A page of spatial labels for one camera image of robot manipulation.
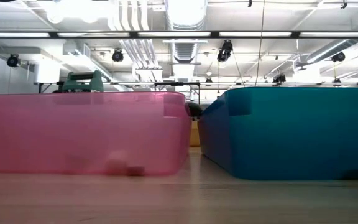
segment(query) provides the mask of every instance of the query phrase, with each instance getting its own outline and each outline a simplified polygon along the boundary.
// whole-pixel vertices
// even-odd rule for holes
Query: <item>blue plastic bin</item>
[[[250,180],[358,179],[358,88],[240,88],[199,121],[204,155]]]

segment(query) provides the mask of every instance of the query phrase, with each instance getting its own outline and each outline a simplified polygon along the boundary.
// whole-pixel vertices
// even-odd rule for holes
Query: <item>translucent pink container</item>
[[[181,93],[0,95],[0,172],[174,174],[190,130]]]

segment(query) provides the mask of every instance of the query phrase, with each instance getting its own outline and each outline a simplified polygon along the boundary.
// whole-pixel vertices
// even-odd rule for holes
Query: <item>security camera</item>
[[[124,60],[124,55],[122,54],[122,49],[115,49],[112,55],[112,60],[115,62],[122,62]]]
[[[225,62],[229,60],[232,51],[233,51],[233,45],[231,44],[231,40],[224,40],[222,48],[218,54],[218,62]]]
[[[11,68],[17,68],[20,66],[20,59],[18,54],[11,54],[11,56],[7,59],[7,66]]]

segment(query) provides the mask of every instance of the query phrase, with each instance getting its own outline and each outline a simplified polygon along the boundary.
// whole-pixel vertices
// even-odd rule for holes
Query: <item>wooden table surface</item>
[[[357,223],[358,182],[254,182],[192,152],[177,175],[0,174],[0,223]]]

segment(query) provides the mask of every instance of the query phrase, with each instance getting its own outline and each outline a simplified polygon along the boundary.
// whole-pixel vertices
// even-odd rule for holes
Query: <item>ceiling duct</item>
[[[167,25],[170,30],[203,30],[207,0],[165,0]],[[196,57],[198,44],[172,43],[172,58],[178,63],[191,63]]]
[[[343,50],[352,47],[353,45],[358,44],[358,39],[349,39],[349,40],[335,40],[328,45],[320,48],[316,52],[310,54],[306,62],[307,63],[317,63],[322,60],[325,60],[329,57],[332,57]]]
[[[331,43],[325,45],[324,47],[321,47],[319,50],[313,52],[307,57],[300,57],[298,58],[298,62],[302,64],[302,66],[312,64],[312,63],[318,63],[321,62],[327,58],[332,57],[333,55],[338,54],[339,52],[342,52],[343,50],[352,47],[353,45],[358,44],[358,39],[346,39],[346,40],[335,40]],[[289,69],[292,66],[292,63],[284,63],[280,67],[278,67],[276,70],[285,71]]]

